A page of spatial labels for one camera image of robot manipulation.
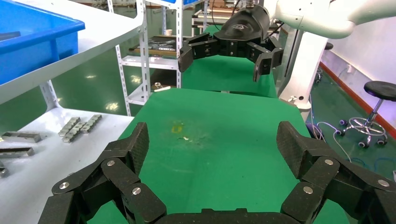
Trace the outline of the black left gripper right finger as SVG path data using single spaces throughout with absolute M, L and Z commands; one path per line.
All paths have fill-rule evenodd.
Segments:
M 281 205 L 283 214 L 311 224 L 326 201 L 333 201 L 360 224 L 395 223 L 393 182 L 346 161 L 324 141 L 302 136 L 288 121 L 279 123 L 276 143 L 299 180 Z

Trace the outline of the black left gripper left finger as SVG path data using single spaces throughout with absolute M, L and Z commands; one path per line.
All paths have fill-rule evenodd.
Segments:
M 139 122 L 130 136 L 108 143 L 97 160 L 52 187 L 39 223 L 85 224 L 108 202 L 130 224 L 156 223 L 167 211 L 139 178 L 148 149 L 148 126 Z

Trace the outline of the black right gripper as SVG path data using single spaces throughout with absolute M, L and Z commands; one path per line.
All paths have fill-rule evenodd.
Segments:
M 255 63 L 253 81 L 269 75 L 282 64 L 284 47 L 273 36 L 265 39 L 270 27 L 266 9 L 259 5 L 243 8 L 212 35 L 205 32 L 183 41 L 177 57 L 178 70 L 185 72 L 196 59 L 215 56 L 246 57 Z

